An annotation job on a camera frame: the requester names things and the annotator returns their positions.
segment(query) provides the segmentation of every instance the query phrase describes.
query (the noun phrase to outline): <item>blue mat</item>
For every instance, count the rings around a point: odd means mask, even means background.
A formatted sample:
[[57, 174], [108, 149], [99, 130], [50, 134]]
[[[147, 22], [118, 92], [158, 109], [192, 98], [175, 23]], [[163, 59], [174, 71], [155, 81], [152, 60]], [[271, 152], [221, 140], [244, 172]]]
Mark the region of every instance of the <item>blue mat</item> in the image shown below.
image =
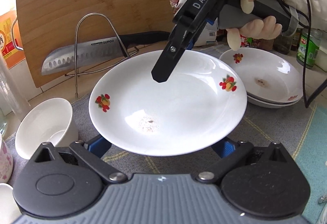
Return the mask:
[[327, 109], [317, 107], [303, 135], [295, 161], [311, 187], [310, 200], [303, 215], [316, 223], [325, 204], [318, 198], [327, 194]]

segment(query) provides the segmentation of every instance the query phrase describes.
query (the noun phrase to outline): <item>white glove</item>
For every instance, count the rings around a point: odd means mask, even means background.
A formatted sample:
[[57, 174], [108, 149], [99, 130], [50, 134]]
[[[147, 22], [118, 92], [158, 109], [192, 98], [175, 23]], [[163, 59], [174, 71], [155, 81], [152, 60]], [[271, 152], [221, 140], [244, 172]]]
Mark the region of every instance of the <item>white glove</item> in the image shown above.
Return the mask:
[[[244, 13], [250, 14], [254, 8], [254, 0], [241, 0], [241, 8]], [[241, 46], [241, 35], [255, 39], [274, 39], [282, 31], [282, 25], [276, 24], [276, 18], [269, 16], [264, 20], [256, 19], [242, 28], [227, 29], [227, 42], [232, 50], [238, 50]]]

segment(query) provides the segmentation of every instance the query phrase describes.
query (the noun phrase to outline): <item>table mat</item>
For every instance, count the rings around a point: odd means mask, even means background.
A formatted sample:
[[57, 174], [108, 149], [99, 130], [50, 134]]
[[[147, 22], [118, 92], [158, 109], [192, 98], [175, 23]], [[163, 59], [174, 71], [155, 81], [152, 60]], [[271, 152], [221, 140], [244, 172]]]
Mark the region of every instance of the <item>table mat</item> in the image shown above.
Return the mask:
[[[219, 58], [228, 49], [228, 46], [217, 45], [201, 51]], [[79, 138], [84, 141], [98, 135], [89, 117], [89, 96], [86, 95], [72, 104]], [[280, 109], [266, 109], [248, 103], [240, 124], [228, 136], [235, 141], [250, 141], [255, 146], [265, 147], [271, 141], [283, 143], [310, 183], [311, 196], [303, 215], [311, 223], [317, 222], [324, 206], [317, 203], [318, 197], [327, 193], [326, 120], [327, 110], [318, 107], [316, 102], [313, 102], [308, 109], [305, 108], [302, 100], [293, 106]], [[10, 185], [14, 184], [27, 162], [17, 155], [14, 139], [15, 134], [6, 140], [14, 157], [14, 171], [9, 180]], [[175, 157], [149, 157], [127, 152], [114, 145], [102, 159], [128, 175], [132, 173], [195, 174], [219, 160], [210, 147]]]

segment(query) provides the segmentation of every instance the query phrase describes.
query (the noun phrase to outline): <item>stacked plates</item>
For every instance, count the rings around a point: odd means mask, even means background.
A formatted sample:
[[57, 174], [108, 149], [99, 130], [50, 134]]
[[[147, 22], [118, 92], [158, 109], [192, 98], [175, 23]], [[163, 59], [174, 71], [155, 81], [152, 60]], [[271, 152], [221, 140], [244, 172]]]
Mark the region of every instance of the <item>stacked plates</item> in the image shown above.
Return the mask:
[[277, 55], [241, 48], [226, 51], [220, 60], [241, 78], [252, 104], [276, 109], [294, 105], [302, 98], [302, 76]]

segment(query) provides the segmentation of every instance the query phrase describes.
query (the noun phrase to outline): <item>white bowl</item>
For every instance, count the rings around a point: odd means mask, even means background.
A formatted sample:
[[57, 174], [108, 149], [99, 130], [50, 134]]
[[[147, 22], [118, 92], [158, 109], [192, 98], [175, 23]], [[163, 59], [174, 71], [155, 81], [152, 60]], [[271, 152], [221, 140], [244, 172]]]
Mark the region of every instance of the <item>white bowl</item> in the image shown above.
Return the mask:
[[0, 183], [6, 183], [9, 180], [13, 164], [10, 149], [0, 136]]
[[68, 100], [46, 100], [24, 118], [19, 125], [15, 147], [18, 155], [30, 159], [42, 142], [55, 147], [67, 147], [78, 140], [78, 130], [73, 119], [73, 108]]
[[260, 106], [263, 108], [269, 108], [269, 109], [279, 109], [279, 108], [283, 108], [283, 107], [287, 107], [287, 106], [292, 106], [295, 103], [300, 101], [300, 100], [296, 100], [294, 102], [287, 103], [287, 104], [273, 104], [273, 103], [268, 103], [265, 101], [258, 100], [256, 98], [252, 98], [250, 95], [247, 96], [247, 100], [251, 104], [254, 104], [254, 105], [257, 105], [257, 106]]
[[[194, 152], [227, 136], [246, 109], [238, 75], [212, 56], [186, 50], [170, 78], [157, 83], [151, 70], [161, 52], [124, 61], [99, 80], [89, 101], [94, 127], [114, 145], [151, 156]], [[233, 83], [223, 90], [227, 75]]]
[[1, 224], [13, 223], [22, 213], [20, 212], [12, 187], [6, 183], [0, 183], [0, 219]]
[[260, 49], [240, 48], [226, 51], [220, 60], [235, 70], [252, 98], [284, 104], [303, 96], [301, 74], [277, 55]]

